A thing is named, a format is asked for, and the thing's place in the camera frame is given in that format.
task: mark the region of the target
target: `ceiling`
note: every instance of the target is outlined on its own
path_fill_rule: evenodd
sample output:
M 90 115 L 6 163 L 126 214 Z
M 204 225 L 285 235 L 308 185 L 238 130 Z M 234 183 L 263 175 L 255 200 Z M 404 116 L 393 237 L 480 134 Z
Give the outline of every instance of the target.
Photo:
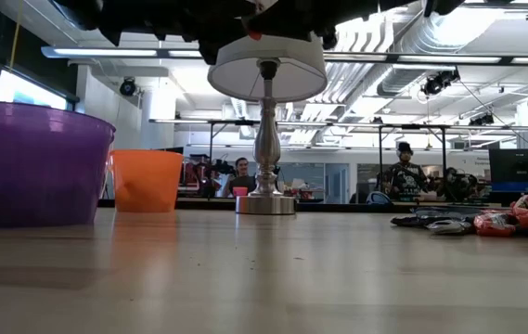
M 17 17 L 19 1 L 0 0 L 0 11 L 12 19 Z M 395 40 L 406 33 L 419 12 L 419 5 L 412 5 L 391 14 Z M 466 54 L 528 54 L 528 20 L 527 11 L 507 11 L 471 43 L 465 45 L 459 53 Z M 112 45 L 99 32 L 81 32 L 72 27 L 47 0 L 24 0 L 22 26 L 40 38 L 55 46 L 105 46 Z M 452 30 L 448 34 L 460 33 Z M 197 47 L 195 44 L 183 43 L 179 37 L 170 36 L 160 43 L 153 35 L 124 33 L 122 47 Z M 102 60 L 104 68 L 114 67 L 166 67 L 183 90 L 186 98 L 191 100 L 195 109 L 221 109 L 229 97 L 213 90 L 206 80 L 208 66 L 201 60 L 179 59 L 114 59 Z M 417 99 L 419 85 L 411 84 L 402 96 L 391 101 L 385 107 L 374 110 L 380 115 L 389 111 L 391 122 L 454 122 L 458 115 L 479 108 L 482 103 L 492 102 L 494 112 L 505 122 L 512 122 L 515 103 L 528 95 L 528 68 L 522 67 L 468 67 L 459 68 L 461 81 L 446 89 L 440 96 L 420 103 Z

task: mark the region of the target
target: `person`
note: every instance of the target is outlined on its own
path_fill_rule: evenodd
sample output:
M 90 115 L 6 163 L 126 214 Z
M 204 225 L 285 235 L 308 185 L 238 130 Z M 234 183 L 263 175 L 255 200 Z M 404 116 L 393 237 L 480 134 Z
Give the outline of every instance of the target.
M 410 144 L 398 143 L 397 155 L 400 161 L 384 175 L 385 193 L 392 199 L 415 197 L 426 187 L 427 177 L 420 166 L 410 162 L 414 155 Z
M 238 158 L 235 161 L 235 169 L 237 170 L 237 177 L 229 175 L 226 181 L 223 197 L 227 198 L 233 195 L 233 188 L 235 186 L 243 186 L 247 188 L 248 192 L 252 192 L 256 188 L 255 177 L 249 175 L 249 161 L 247 158 Z

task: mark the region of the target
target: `table surface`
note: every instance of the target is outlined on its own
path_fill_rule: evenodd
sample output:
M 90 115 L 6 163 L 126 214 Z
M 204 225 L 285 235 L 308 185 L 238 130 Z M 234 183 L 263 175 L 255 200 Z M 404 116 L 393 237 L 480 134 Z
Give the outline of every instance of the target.
M 99 209 L 0 230 L 0 333 L 528 332 L 528 239 L 390 218 Z

